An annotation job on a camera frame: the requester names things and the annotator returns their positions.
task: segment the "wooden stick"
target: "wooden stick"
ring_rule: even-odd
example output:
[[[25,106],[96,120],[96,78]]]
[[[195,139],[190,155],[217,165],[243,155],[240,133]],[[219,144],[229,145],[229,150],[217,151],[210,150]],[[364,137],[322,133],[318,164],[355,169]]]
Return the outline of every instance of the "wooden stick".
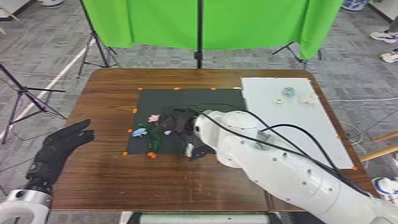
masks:
[[[387,133],[380,137],[373,138],[371,141],[373,142],[382,142],[384,140],[387,140],[389,138],[394,138],[394,137],[398,137],[398,131],[393,131],[391,133]]]
[[[0,33],[4,34],[4,35],[7,35],[7,33],[5,33],[5,31],[4,31],[4,28],[0,27]]]
[[[364,162],[396,151],[398,151],[398,144],[378,149],[375,152],[370,152],[364,156],[361,156],[359,160],[361,160],[361,162]]]
[[[11,16],[11,18],[20,21],[20,18],[14,16],[14,14],[9,12],[9,10],[5,8],[2,8],[4,12],[7,13],[7,15]]]

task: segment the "pink object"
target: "pink object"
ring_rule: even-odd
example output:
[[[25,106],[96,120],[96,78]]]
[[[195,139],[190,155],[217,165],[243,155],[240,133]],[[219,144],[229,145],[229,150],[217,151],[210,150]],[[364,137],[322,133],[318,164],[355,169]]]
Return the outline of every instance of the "pink object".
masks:
[[[158,122],[160,115],[151,115],[148,122]]]

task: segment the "light stand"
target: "light stand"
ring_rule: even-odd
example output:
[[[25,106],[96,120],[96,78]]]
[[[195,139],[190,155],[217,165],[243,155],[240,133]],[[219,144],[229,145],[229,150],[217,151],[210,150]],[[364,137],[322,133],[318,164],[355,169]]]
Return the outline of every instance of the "light stand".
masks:
[[[197,69],[203,69],[203,10],[204,0],[197,0],[197,51],[194,53],[194,59],[197,61]]]
[[[9,136],[9,130],[11,130],[11,126],[21,122],[27,118],[30,118],[34,115],[37,115],[39,113],[52,113],[55,114],[62,119],[66,119],[64,115],[59,113],[59,111],[52,108],[52,106],[48,105],[48,102],[44,102],[37,96],[30,93],[30,90],[39,90],[39,91],[46,91],[50,93],[53,92],[66,92],[62,90],[53,90],[53,89],[39,89],[39,88],[30,88],[27,86],[21,85],[21,83],[18,82],[12,74],[9,73],[4,65],[0,64],[0,70],[16,86],[14,90],[18,93],[18,97],[16,97],[16,102],[14,102],[14,107],[12,107],[12,112],[11,112],[11,117],[9,117],[9,123],[7,123],[7,128],[5,128],[5,132],[4,132],[4,140],[2,140],[2,144],[5,144],[5,140],[7,140],[7,136]],[[18,109],[18,105],[20,105],[20,100],[21,100],[21,96],[27,96],[34,106],[37,107],[39,111],[36,111],[32,114],[28,114],[25,117],[14,119],[16,117],[16,109]]]
[[[114,56],[114,55],[117,55],[116,50],[103,45],[103,42],[101,42],[101,39],[100,39],[100,36],[98,36],[98,33],[96,33],[96,29],[94,29],[94,26],[92,26],[91,17],[89,17],[85,5],[84,5],[84,0],[80,0],[80,4],[82,4],[84,15],[85,15],[85,19],[87,19],[89,27],[91,27],[91,37],[89,37],[89,41],[87,41],[87,45],[85,45],[84,59],[82,59],[82,64],[80,64],[80,68],[78,68],[78,78],[82,77],[84,65],[94,65],[94,66],[98,66],[101,68],[110,68],[116,65],[119,66],[119,63],[117,63],[117,60],[116,60],[116,56]],[[98,46],[98,51],[100,51],[100,55],[101,55],[103,65],[98,65],[98,64],[94,64],[94,63],[91,63],[91,62],[85,61],[92,40],[96,41],[96,46]],[[114,65],[110,65],[110,63],[108,63],[110,60],[105,57],[103,48],[107,49],[108,56],[110,56],[110,58],[116,61],[116,64]]]
[[[291,53],[291,55],[293,55],[293,57],[295,57],[297,62],[302,63],[302,65],[304,65],[304,70],[307,70],[307,60],[304,60],[304,59],[299,58],[299,56],[297,56],[297,54],[295,54],[295,52],[293,52],[293,50],[291,50],[291,48],[290,48],[290,45],[291,45],[293,43],[295,43],[295,42],[290,42],[290,43],[277,49],[277,51],[272,52],[272,55],[275,55],[284,49],[288,49],[288,50],[290,50],[290,53]],[[318,50],[318,59],[322,60],[322,50]]]

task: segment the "green object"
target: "green object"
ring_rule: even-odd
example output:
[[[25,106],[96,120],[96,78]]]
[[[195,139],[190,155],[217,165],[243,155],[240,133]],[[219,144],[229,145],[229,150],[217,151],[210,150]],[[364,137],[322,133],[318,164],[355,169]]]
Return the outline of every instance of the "green object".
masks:
[[[300,43],[302,59],[320,49],[341,0],[204,0],[204,49]],[[84,0],[110,47],[133,43],[195,49],[197,0]]]

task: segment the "wooden table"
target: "wooden table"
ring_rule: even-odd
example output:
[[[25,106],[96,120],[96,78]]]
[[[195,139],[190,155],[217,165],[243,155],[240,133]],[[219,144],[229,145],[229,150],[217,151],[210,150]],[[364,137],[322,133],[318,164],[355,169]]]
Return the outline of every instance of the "wooden table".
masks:
[[[96,140],[73,153],[55,186],[53,208],[117,211],[300,211],[249,181],[240,169],[208,155],[124,156],[139,88],[231,88],[240,77],[307,78],[357,170],[343,170],[363,189],[370,178],[313,75],[286,70],[100,69],[84,89],[68,124],[92,120]]]

